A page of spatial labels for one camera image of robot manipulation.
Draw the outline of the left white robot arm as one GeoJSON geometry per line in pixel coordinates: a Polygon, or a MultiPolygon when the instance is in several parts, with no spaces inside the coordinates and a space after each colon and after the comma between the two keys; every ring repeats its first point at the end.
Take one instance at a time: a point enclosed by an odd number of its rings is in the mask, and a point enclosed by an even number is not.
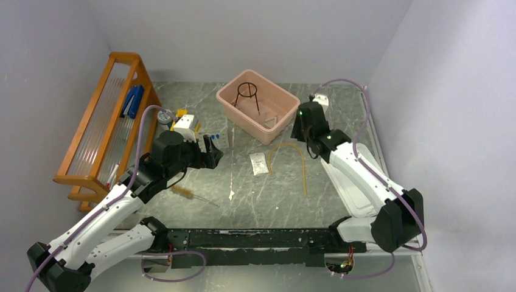
{"type": "Polygon", "coordinates": [[[119,178],[107,196],[78,223],[50,243],[36,242],[27,251],[33,274],[29,291],[39,280],[49,291],[85,291],[108,268],[137,254],[175,254],[172,233],[155,217],[142,219],[126,233],[107,242],[105,238],[121,221],[171,186],[177,174],[192,169],[215,169],[223,152],[210,137],[187,141],[176,131],[156,138],[149,152],[119,178]]]}

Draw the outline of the white powder zip bag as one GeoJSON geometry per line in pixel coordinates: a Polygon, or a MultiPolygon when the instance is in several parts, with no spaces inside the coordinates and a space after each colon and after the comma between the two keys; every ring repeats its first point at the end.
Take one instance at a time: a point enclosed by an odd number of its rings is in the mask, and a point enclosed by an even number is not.
{"type": "Polygon", "coordinates": [[[268,164],[264,153],[253,153],[249,155],[253,168],[253,175],[262,175],[269,173],[268,164]]]}

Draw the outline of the white plastic lid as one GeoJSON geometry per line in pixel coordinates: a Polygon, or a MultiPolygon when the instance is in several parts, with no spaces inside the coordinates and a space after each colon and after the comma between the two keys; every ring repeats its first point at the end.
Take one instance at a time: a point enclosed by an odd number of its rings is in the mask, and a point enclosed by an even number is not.
{"type": "Polygon", "coordinates": [[[350,216],[365,218],[377,215],[370,200],[346,175],[322,158],[320,162],[350,216]]]}

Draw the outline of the pink plastic bin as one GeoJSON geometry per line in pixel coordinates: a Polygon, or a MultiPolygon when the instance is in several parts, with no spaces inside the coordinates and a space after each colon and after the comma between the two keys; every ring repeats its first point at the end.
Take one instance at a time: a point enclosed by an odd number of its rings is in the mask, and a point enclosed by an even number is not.
{"type": "Polygon", "coordinates": [[[247,69],[216,93],[226,117],[264,145],[291,123],[300,100],[254,70],[247,69]]]}

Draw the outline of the brown test tube brush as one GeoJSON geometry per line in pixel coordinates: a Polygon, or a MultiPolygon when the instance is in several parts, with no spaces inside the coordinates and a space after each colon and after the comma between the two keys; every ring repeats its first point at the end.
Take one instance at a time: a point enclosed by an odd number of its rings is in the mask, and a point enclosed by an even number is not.
{"type": "Polygon", "coordinates": [[[214,206],[218,206],[218,204],[215,204],[212,201],[209,201],[201,196],[194,194],[193,191],[191,191],[190,189],[187,189],[185,187],[172,185],[172,186],[170,186],[170,190],[179,196],[187,198],[188,200],[200,200],[200,201],[204,201],[206,203],[212,204],[214,206]]]}

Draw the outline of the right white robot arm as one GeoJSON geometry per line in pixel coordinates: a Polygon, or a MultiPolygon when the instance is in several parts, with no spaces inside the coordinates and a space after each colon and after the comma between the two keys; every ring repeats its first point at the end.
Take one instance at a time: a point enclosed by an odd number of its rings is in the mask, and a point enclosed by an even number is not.
{"type": "Polygon", "coordinates": [[[373,242],[383,251],[394,252],[407,248],[418,235],[423,238],[418,251],[426,247],[422,194],[391,181],[364,158],[348,135],[331,130],[322,105],[314,101],[299,105],[291,137],[354,184],[376,212],[373,217],[350,217],[338,223],[328,236],[334,251],[342,252],[352,242],[373,242]]]}

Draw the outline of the black ring stand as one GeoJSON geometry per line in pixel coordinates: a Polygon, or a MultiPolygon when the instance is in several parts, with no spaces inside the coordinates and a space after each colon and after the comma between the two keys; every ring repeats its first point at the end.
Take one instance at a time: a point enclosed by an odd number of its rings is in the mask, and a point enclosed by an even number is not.
{"type": "Polygon", "coordinates": [[[252,82],[242,82],[237,87],[237,95],[233,102],[233,106],[236,108],[238,105],[238,101],[240,97],[247,98],[247,99],[254,99],[256,104],[256,110],[258,115],[261,115],[260,112],[260,106],[257,98],[257,92],[258,88],[257,86],[252,82]]]}

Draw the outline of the white clay triangle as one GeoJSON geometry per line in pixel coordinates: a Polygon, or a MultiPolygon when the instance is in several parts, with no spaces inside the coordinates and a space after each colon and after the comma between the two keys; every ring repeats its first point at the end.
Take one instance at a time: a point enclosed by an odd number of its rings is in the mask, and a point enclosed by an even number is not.
{"type": "Polygon", "coordinates": [[[266,117],[265,120],[262,122],[262,125],[265,128],[273,128],[273,127],[276,126],[277,121],[278,121],[278,116],[277,115],[271,116],[271,117],[266,117]]]}

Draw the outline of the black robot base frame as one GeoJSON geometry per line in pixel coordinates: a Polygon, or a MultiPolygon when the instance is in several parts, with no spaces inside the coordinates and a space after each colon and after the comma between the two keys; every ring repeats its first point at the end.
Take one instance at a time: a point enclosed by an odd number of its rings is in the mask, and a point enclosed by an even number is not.
{"type": "Polygon", "coordinates": [[[325,267],[329,254],[364,253],[362,242],[345,242],[334,228],[169,229],[147,252],[172,257],[172,268],[290,265],[325,267]]]}

